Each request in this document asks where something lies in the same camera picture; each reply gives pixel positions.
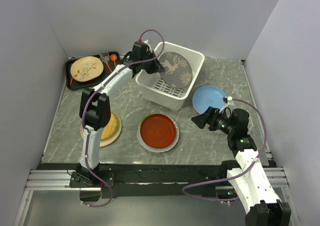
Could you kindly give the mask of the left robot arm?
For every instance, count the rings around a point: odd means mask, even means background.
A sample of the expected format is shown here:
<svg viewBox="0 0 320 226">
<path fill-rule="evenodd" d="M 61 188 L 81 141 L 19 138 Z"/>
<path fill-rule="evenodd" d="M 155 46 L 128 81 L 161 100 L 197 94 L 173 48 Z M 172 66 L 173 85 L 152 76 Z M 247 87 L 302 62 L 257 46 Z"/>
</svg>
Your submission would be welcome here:
<svg viewBox="0 0 320 226">
<path fill-rule="evenodd" d="M 99 148 L 103 129 L 111 119 L 110 96 L 134 78 L 141 70 L 148 74 L 162 72 L 163 66 L 151 47 L 138 40 L 132 50 L 100 84 L 82 91 L 79 116 L 84 130 L 83 148 L 76 172 L 87 186 L 107 184 L 98 171 Z"/>
</svg>

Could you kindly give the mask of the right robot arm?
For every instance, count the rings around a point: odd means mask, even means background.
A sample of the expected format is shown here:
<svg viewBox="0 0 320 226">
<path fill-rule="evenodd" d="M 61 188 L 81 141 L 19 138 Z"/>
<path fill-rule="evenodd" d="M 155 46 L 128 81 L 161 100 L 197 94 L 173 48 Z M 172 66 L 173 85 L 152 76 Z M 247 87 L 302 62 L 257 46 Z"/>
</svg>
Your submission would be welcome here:
<svg viewBox="0 0 320 226">
<path fill-rule="evenodd" d="M 227 115 L 218 108 L 208 107 L 192 122 L 200 129 L 220 130 L 227 135 L 227 143 L 235 160 L 220 165 L 219 179 L 232 185 L 242 203 L 246 225 L 289 225 L 291 208 L 274 191 L 260 161 L 260 154 L 248 133 L 249 113 L 240 108 Z"/>
</svg>

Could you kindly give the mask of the grey reindeer plate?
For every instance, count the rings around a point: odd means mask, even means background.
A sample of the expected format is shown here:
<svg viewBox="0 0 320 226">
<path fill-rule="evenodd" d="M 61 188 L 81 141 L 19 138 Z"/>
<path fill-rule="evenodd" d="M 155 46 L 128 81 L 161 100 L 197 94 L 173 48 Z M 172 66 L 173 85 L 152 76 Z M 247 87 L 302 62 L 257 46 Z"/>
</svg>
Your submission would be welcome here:
<svg viewBox="0 0 320 226">
<path fill-rule="evenodd" d="M 183 89 L 190 85 L 193 79 L 192 68 L 181 54 L 166 52 L 160 56 L 159 62 L 164 68 L 159 74 L 169 86 Z"/>
</svg>

